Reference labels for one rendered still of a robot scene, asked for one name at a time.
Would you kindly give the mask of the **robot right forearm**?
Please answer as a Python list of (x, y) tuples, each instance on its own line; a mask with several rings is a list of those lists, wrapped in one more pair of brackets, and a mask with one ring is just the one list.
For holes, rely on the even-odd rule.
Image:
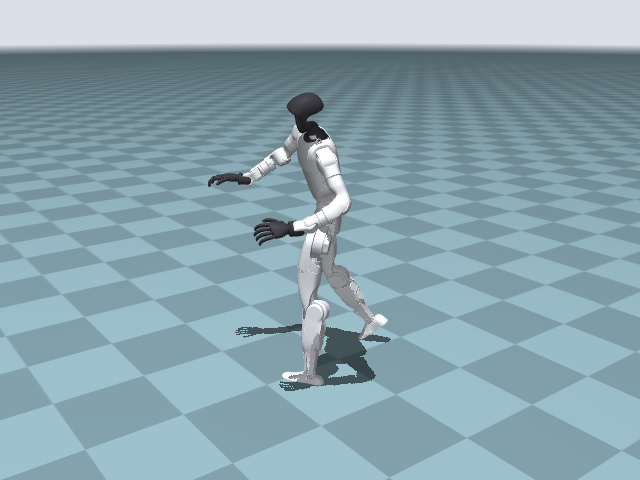
[[(278, 148), (278, 149), (280, 149), (280, 148)], [(276, 149), (274, 152), (276, 152), (278, 149)], [(251, 179), (251, 183), (249, 185), (242, 184), (243, 186), (245, 186), (245, 187), (251, 186), (255, 181), (260, 180), (266, 174), (268, 174), (269, 172), (274, 171), (276, 169), (276, 167), (275, 167), (276, 164), (272, 160), (273, 159), (272, 155), (273, 155), (274, 152), (272, 152), (262, 162), (260, 162), (255, 167), (253, 167), (248, 173), (245, 173), (245, 174), (242, 175), (242, 176), (245, 176), (245, 177), (249, 177)]]

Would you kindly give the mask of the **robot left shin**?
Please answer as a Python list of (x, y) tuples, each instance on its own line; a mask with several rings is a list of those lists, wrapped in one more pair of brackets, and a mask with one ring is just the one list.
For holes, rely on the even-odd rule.
[[(312, 378), (316, 374), (319, 351), (323, 345), (326, 323), (323, 321), (324, 310), (318, 304), (310, 305), (306, 313), (302, 313), (302, 347), (305, 364), (303, 377)], [(306, 372), (307, 363), (307, 372)], [(307, 375), (308, 373), (308, 375)], [(309, 374), (312, 376), (310, 377)]]

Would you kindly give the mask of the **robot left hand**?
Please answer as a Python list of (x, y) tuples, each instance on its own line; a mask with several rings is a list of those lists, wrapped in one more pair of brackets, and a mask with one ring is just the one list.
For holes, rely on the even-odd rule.
[[(272, 219), (272, 218), (266, 218), (264, 220), (262, 220), (261, 224), (258, 224), (257, 226), (255, 226), (254, 228), (254, 237), (259, 234), (256, 237), (256, 241), (258, 241), (258, 239), (264, 237), (264, 236), (268, 236), (263, 238), (260, 242), (259, 242), (259, 246), (264, 243), (265, 241), (271, 240), (271, 239), (278, 239), (278, 238), (282, 238), (284, 236), (286, 236), (287, 234), (289, 234), (290, 237), (295, 237), (295, 236), (302, 236), (305, 234), (304, 231), (294, 231), (294, 227), (293, 227), (293, 222), (295, 221), (289, 221), (288, 224), (286, 224), (283, 221), (278, 221), (276, 219)], [(271, 222), (271, 223), (266, 223), (266, 222)], [(261, 228), (261, 227), (265, 227), (265, 228)], [(261, 229), (258, 229), (261, 228)], [(258, 229), (258, 230), (257, 230)], [(257, 231), (256, 231), (257, 230)], [(265, 232), (268, 231), (268, 232)]]

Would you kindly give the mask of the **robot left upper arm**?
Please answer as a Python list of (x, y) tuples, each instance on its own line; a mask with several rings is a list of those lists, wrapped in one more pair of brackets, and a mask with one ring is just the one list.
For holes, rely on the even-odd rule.
[(316, 151), (316, 157), (317, 168), (323, 174), (330, 191), (336, 195), (335, 198), (342, 197), (347, 201), (346, 210), (339, 215), (343, 216), (350, 210), (351, 200), (341, 176), (337, 156), (328, 147), (325, 147)]

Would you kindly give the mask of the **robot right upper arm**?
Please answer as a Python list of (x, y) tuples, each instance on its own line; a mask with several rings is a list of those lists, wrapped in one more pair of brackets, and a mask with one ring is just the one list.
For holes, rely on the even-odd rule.
[(273, 153), (272, 157), (279, 166), (288, 164), (291, 161), (291, 155), (297, 151), (296, 140), (298, 132), (297, 125), (295, 125), (284, 146)]

